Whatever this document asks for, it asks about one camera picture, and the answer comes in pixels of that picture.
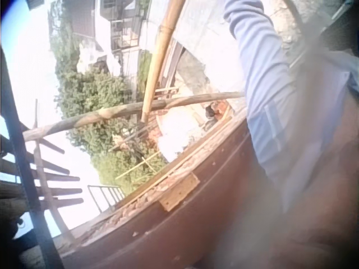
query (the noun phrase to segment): window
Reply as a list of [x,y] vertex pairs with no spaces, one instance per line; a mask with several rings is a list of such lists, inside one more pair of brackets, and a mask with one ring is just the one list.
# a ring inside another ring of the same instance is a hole
[[115,0],[103,0],[103,7],[104,8],[111,8],[114,7]]

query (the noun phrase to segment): sky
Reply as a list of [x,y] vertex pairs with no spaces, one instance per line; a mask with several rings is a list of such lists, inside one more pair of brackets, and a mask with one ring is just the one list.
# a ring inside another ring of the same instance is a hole
[[[50,51],[47,10],[51,1],[29,11],[25,0],[16,1],[8,13],[2,18],[1,43],[6,57],[12,91],[15,97],[20,121],[31,128],[34,124],[35,99],[38,99],[38,125],[54,123],[61,120],[61,114],[56,110],[54,97],[57,95],[58,81],[55,76],[56,60]],[[0,120],[0,133],[8,137],[4,120]],[[80,177],[80,182],[49,182],[50,187],[82,188],[82,194],[71,197],[82,197],[84,203],[59,209],[67,226],[72,229],[99,214],[88,189],[88,184],[100,184],[98,174],[90,163],[90,156],[71,146],[66,139],[66,133],[52,134],[46,139],[65,150],[61,155],[40,145],[42,159],[50,161],[70,170],[70,175]],[[33,152],[34,142],[27,142],[28,152]],[[12,155],[4,159],[14,161]],[[1,180],[14,181],[15,177],[6,177],[0,173]],[[100,207],[105,210],[106,202],[100,192],[95,191]],[[25,224],[21,225],[16,237],[28,232],[33,226],[26,213],[22,217]],[[51,214],[46,210],[52,237],[60,234]]]

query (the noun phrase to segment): building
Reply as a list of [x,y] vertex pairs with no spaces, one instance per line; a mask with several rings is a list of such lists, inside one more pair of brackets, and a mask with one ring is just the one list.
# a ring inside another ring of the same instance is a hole
[[144,11],[136,0],[64,0],[80,40],[79,72],[106,62],[114,76],[126,75],[123,50],[138,47]]

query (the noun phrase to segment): dark metal post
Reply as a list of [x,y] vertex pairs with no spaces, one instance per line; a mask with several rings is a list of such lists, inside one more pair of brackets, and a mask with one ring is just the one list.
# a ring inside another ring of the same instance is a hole
[[19,116],[11,89],[10,78],[5,56],[1,49],[1,115],[4,117],[9,137],[13,146],[16,165],[24,187],[31,221],[33,222],[36,239],[39,243],[46,268],[63,269],[61,258],[52,240],[44,213],[41,210],[39,196],[31,173],[30,164],[26,159],[26,147]]

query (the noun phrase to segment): green foliage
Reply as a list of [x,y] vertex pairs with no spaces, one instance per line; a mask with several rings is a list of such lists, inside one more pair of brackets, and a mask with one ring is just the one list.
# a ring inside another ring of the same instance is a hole
[[[51,4],[48,18],[50,45],[57,61],[56,75],[59,80],[59,94],[55,101],[62,117],[74,117],[131,101],[132,92],[122,77],[112,77],[95,68],[85,74],[77,73],[79,41],[73,37],[70,17],[60,0]],[[140,64],[143,86],[150,63],[150,54],[145,54]],[[113,146],[113,135],[125,137],[136,128],[129,124],[128,119],[117,118],[72,129],[67,136],[74,146],[90,154],[103,184],[119,185],[127,195],[154,172],[147,165],[142,165],[121,179],[116,180],[116,177],[142,162],[142,158],[147,159],[155,153],[155,145],[135,138],[127,143],[129,149],[111,153],[108,150]],[[156,171],[165,165],[161,156],[154,157],[149,163]]]
[[137,71],[137,84],[140,98],[143,99],[146,90],[146,82],[150,69],[152,54],[148,50],[143,50],[139,59],[139,69]]

